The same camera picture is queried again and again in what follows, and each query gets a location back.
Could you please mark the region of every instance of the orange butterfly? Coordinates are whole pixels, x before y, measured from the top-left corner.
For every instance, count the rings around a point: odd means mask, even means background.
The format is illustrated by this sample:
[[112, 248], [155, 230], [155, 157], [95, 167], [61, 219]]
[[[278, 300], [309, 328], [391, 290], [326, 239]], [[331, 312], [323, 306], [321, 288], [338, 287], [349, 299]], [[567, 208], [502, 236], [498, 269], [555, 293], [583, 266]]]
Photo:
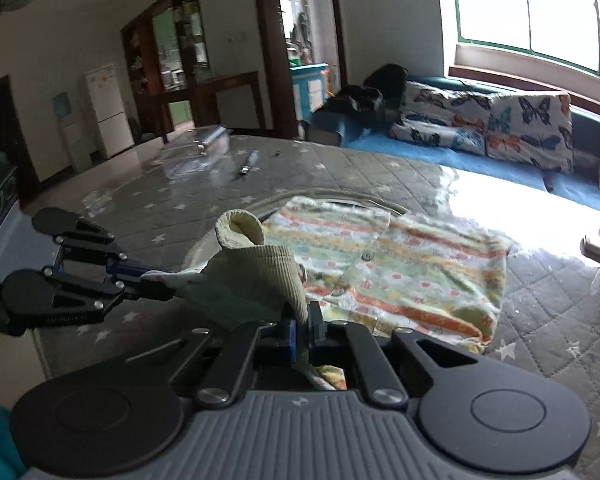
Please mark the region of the orange butterfly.
[[484, 121], [481, 119], [478, 119], [475, 122], [471, 122], [471, 121], [467, 121], [464, 117], [461, 117], [459, 115], [454, 116], [454, 120], [453, 120], [453, 126], [470, 126], [472, 127], [475, 131], [483, 134], [484, 133]]
[[562, 110], [562, 113], [566, 117], [569, 117], [569, 112], [571, 110], [571, 96], [569, 94], [559, 95], [558, 99], [560, 99], [560, 110]]
[[487, 136], [487, 140], [489, 141], [489, 146], [494, 150], [497, 150], [500, 146], [503, 146], [506, 150], [507, 148], [515, 150], [517, 153], [520, 153], [520, 137], [509, 136], [509, 137], [497, 137], [494, 135]]

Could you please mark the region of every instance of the butterfly pillow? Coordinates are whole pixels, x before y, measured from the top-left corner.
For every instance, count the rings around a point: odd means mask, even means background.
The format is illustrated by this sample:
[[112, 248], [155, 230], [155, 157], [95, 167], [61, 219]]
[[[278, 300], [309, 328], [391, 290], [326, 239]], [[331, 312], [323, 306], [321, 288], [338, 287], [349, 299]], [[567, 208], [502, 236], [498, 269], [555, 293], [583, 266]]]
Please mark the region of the butterfly pillow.
[[403, 116], [419, 114], [443, 121], [447, 126], [483, 134], [489, 120], [492, 99], [479, 92], [455, 92], [407, 82], [400, 111]]
[[484, 155], [484, 137], [470, 128], [440, 126], [431, 122], [403, 119], [392, 126], [389, 136], [425, 146], [445, 146], [453, 150]]
[[570, 103], [566, 92], [494, 96], [487, 123], [487, 155], [573, 173]]

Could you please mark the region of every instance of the refrigerator door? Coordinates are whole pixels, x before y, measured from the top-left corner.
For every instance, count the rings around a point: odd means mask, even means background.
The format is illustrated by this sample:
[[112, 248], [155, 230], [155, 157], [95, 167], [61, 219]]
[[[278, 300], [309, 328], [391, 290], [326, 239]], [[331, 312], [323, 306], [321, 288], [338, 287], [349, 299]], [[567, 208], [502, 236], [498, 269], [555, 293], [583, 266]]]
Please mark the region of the refrigerator door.
[[102, 155], [105, 158], [111, 158], [116, 153], [134, 145], [131, 129], [124, 112], [98, 123], [98, 127], [105, 151]]
[[113, 65], [86, 74], [91, 104], [98, 122], [125, 111]]

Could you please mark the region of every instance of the blue sofa cover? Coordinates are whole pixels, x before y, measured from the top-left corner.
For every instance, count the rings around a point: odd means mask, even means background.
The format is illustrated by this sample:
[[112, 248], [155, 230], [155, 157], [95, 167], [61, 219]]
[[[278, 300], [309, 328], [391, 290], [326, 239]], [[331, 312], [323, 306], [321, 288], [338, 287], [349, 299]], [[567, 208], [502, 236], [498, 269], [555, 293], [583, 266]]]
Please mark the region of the blue sofa cover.
[[[516, 91], [512, 88], [468, 82], [450, 77], [410, 77], [410, 80], [446, 90], [496, 93]], [[589, 155], [592, 160], [600, 159], [600, 116], [578, 107], [571, 107], [574, 150]], [[366, 152], [388, 153], [442, 164], [456, 170], [486, 174], [535, 189], [546, 190], [545, 180], [551, 183], [551, 192], [579, 204], [600, 211], [600, 191], [598, 190], [597, 165], [579, 168], [576, 174], [567, 175], [551, 171], [541, 171], [528, 164], [518, 164], [494, 160], [487, 156], [455, 152], [441, 146], [420, 146], [398, 139], [390, 139], [387, 134], [390, 123], [377, 124], [373, 128], [362, 128], [355, 120], [330, 112], [316, 112], [309, 121], [312, 126], [335, 132], [340, 136], [340, 146]]]

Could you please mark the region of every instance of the doorway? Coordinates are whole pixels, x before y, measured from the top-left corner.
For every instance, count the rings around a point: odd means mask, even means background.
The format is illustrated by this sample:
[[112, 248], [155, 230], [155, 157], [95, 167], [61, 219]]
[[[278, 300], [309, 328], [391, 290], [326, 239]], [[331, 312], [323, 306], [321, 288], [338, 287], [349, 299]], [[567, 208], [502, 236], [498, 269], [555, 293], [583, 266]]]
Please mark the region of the doorway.
[[278, 137], [347, 84], [338, 0], [256, 0], [267, 84]]
[[20, 201], [33, 199], [40, 190], [40, 181], [20, 129], [8, 76], [0, 79], [0, 152], [4, 152], [9, 162], [18, 168], [16, 181]]

